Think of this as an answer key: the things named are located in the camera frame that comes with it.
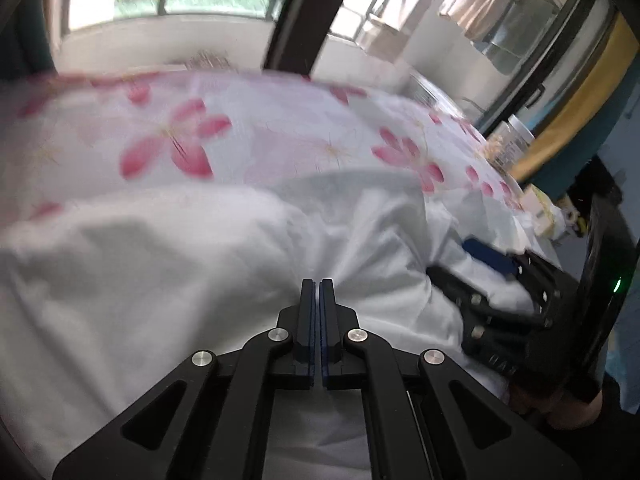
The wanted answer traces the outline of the person right hand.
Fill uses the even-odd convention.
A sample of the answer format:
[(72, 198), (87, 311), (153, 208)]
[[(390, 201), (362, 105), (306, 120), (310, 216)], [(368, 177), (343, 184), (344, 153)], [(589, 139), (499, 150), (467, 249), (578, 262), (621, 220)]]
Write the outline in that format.
[(509, 389), (509, 406), (515, 413), (534, 422), (542, 422), (554, 429), (574, 429), (595, 422), (601, 413), (603, 394), (599, 392), (592, 401), (578, 401), (565, 393), (557, 392), (548, 398), (535, 398), (521, 388)]

